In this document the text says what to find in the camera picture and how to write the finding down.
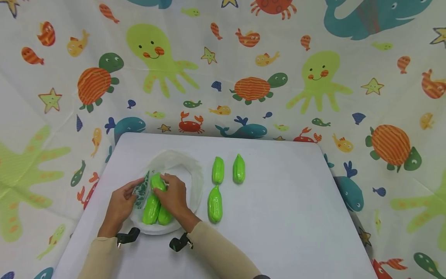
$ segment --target turtle shell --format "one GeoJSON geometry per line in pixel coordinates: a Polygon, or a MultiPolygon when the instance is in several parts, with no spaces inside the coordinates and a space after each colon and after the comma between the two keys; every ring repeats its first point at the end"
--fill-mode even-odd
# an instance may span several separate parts
{"type": "Polygon", "coordinates": [[[271,86],[266,80],[254,77],[241,79],[234,86],[237,95],[248,101],[265,97],[270,88],[271,86]]]}
{"type": "Polygon", "coordinates": [[[403,165],[410,154],[409,137],[392,125],[380,125],[375,129],[372,146],[384,161],[394,166],[403,165]]]}
{"type": "Polygon", "coordinates": [[[78,81],[79,99],[84,105],[89,105],[98,100],[110,87],[110,73],[101,68],[88,68],[80,76],[78,81]]]}

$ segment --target forearm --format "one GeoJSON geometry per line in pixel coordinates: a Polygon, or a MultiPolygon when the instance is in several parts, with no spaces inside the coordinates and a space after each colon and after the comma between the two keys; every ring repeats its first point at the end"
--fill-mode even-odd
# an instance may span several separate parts
{"type": "Polygon", "coordinates": [[[115,237],[93,240],[78,279],[110,279],[120,251],[115,237]]]}
{"type": "Polygon", "coordinates": [[[254,279],[260,271],[254,263],[208,223],[199,222],[187,235],[194,251],[206,260],[221,279],[254,279]]]}

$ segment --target green toy cucumber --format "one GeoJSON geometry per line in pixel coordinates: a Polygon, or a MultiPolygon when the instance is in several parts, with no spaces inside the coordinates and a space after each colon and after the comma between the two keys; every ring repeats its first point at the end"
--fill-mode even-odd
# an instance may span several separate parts
{"type": "Polygon", "coordinates": [[[222,195],[220,194],[219,186],[212,188],[207,199],[207,214],[209,221],[216,224],[220,222],[223,217],[222,195]]]}
{"type": "Polygon", "coordinates": [[[243,160],[240,154],[237,154],[232,166],[232,179],[236,184],[241,184],[245,181],[245,160],[243,160]]]}
{"type": "Polygon", "coordinates": [[[153,225],[157,222],[158,213],[160,212],[161,203],[155,194],[151,194],[147,199],[142,214],[142,222],[146,225],[153,225]]]}
{"type": "Polygon", "coordinates": [[[170,214],[164,206],[161,206],[160,212],[158,213],[158,224],[162,226],[168,225],[172,218],[172,214],[170,214]]]}
{"type": "Polygon", "coordinates": [[[150,187],[152,190],[153,188],[158,188],[161,191],[166,190],[166,185],[164,184],[163,179],[160,177],[160,174],[160,172],[157,172],[150,178],[150,187]]]}
{"type": "Polygon", "coordinates": [[[221,184],[224,178],[224,162],[220,157],[215,157],[214,166],[212,167],[212,183],[221,184]]]}

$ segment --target shower curtain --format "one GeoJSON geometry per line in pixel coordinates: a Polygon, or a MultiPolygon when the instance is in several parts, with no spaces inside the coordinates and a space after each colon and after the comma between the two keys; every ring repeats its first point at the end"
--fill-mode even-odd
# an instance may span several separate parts
{"type": "Polygon", "coordinates": [[[315,142],[378,278],[445,278],[445,10],[0,0],[0,278],[51,278],[127,132],[315,142]]]}

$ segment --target star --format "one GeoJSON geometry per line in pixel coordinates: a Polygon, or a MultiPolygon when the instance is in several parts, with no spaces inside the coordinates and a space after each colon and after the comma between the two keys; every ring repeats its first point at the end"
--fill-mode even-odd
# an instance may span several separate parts
{"type": "Polygon", "coordinates": [[[384,84],[378,83],[378,81],[375,78],[371,79],[371,81],[368,84],[361,86],[361,88],[367,89],[367,92],[365,93],[366,95],[373,92],[375,92],[378,95],[381,95],[380,89],[383,87],[384,84]]]}
{"type": "Polygon", "coordinates": [[[42,102],[45,103],[45,114],[50,111],[51,108],[59,111],[59,99],[62,95],[56,94],[54,88],[51,88],[51,91],[48,94],[40,94],[38,95],[42,102]]]}
{"type": "Polygon", "coordinates": [[[208,64],[211,64],[212,61],[217,63],[217,60],[215,60],[215,52],[211,52],[207,47],[204,47],[204,55],[201,59],[207,59],[208,64]]]}
{"type": "Polygon", "coordinates": [[[435,33],[438,34],[438,37],[436,37],[429,44],[435,45],[435,44],[443,42],[445,44],[445,48],[446,48],[446,27],[443,27],[443,28],[437,27],[437,28],[434,28],[434,31],[435,31],[435,33]]]}
{"type": "Polygon", "coordinates": [[[361,238],[361,241],[363,242],[364,247],[366,247],[367,245],[372,246],[372,244],[370,243],[369,239],[372,236],[369,233],[366,233],[361,227],[359,227],[359,237],[361,238]]]}
{"type": "Polygon", "coordinates": [[[170,126],[166,126],[166,125],[164,125],[164,124],[161,125],[161,127],[158,128],[158,130],[161,130],[163,133],[166,132],[166,131],[171,132],[171,130],[170,130],[170,126]]]}
{"type": "Polygon", "coordinates": [[[231,3],[236,8],[239,7],[239,4],[237,4],[237,0],[223,0],[222,1],[222,8],[226,7],[229,3],[231,3]]]}
{"type": "Polygon", "coordinates": [[[19,3],[17,3],[17,0],[0,0],[0,3],[8,4],[9,11],[11,12],[12,16],[14,18],[17,17],[17,6],[20,6],[19,3]]]}

